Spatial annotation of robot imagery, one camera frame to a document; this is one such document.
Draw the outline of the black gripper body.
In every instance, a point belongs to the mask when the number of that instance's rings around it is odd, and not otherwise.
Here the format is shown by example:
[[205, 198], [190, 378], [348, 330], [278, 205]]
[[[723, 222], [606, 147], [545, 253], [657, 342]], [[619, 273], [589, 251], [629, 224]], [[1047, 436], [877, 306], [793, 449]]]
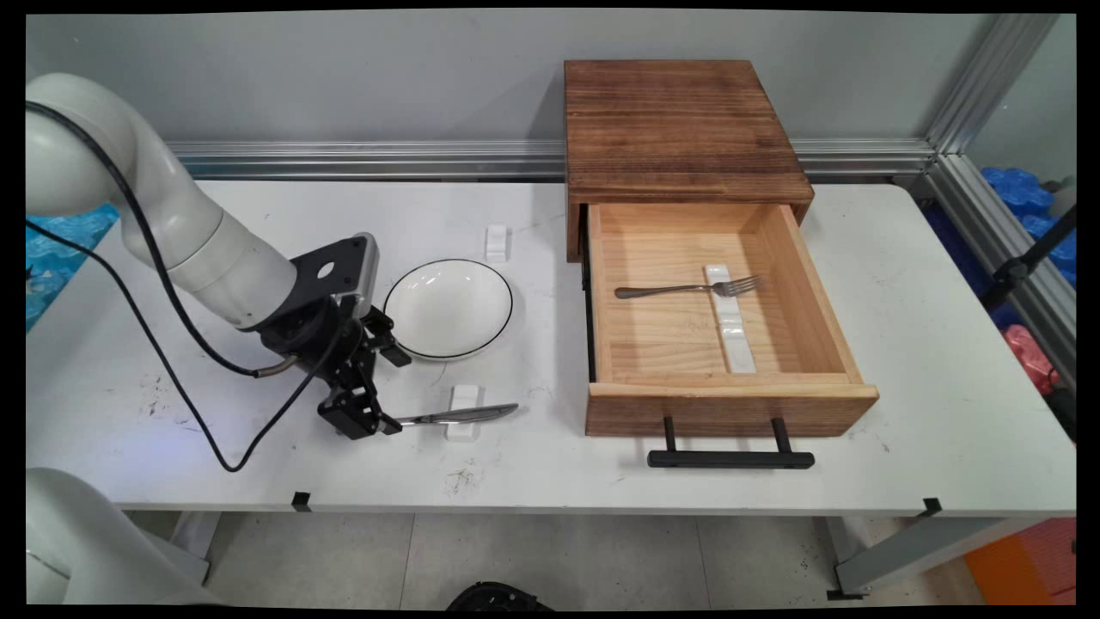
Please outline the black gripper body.
[[324, 297], [256, 328], [260, 344], [327, 385], [365, 385], [369, 330], [361, 297]]

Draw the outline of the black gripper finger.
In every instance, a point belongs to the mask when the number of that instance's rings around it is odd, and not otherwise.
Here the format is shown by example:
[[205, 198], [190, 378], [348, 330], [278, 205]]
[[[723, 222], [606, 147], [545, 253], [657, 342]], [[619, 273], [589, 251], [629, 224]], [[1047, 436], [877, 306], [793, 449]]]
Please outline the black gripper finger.
[[366, 332], [363, 347], [370, 353], [377, 353], [397, 368], [406, 367], [413, 363], [413, 357], [400, 347], [393, 334], [395, 324], [392, 318], [371, 305], [369, 313], [363, 316], [360, 322]]
[[350, 440], [402, 432], [402, 425], [382, 410], [373, 382], [373, 365], [346, 365], [329, 382], [330, 393], [317, 412]]

